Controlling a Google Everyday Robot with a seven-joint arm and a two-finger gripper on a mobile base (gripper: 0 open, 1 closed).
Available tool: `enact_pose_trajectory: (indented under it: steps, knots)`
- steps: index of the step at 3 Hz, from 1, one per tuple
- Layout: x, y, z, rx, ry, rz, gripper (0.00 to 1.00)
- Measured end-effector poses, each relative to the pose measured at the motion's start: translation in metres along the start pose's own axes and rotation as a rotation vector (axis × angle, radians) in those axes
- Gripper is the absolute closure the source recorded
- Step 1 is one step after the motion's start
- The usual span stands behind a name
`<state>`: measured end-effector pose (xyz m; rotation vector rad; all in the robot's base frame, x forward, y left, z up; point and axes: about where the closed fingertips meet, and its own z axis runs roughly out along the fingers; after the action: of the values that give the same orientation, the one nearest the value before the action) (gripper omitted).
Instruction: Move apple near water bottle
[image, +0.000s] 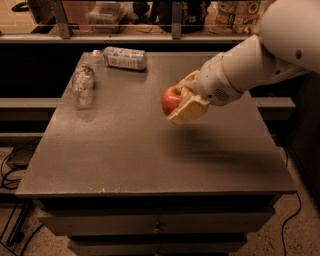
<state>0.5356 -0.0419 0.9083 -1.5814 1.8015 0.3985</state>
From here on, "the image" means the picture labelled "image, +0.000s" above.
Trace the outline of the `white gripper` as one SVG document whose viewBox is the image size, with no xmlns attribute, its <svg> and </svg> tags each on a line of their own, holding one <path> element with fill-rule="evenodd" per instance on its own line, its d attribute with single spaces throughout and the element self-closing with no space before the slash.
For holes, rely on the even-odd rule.
<svg viewBox="0 0 320 256">
<path fill-rule="evenodd" d="M 184 90 L 199 95 L 189 94 L 168 116 L 167 120 L 182 125 L 203 116 L 210 103 L 224 106 L 238 100 L 243 93 L 235 89 L 223 70 L 223 53 L 206 61 L 200 70 L 195 70 L 179 81 L 175 86 L 177 94 Z"/>
</svg>

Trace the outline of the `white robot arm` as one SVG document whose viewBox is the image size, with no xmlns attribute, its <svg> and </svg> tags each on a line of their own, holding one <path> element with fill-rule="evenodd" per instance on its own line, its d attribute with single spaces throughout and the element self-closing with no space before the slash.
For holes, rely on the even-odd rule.
<svg viewBox="0 0 320 256">
<path fill-rule="evenodd" d="M 263 15 L 259 34 L 168 88 L 163 112 L 181 125 L 204 115 L 210 105 L 224 106 L 257 86 L 309 72 L 320 73 L 320 0 L 276 0 Z"/>
</svg>

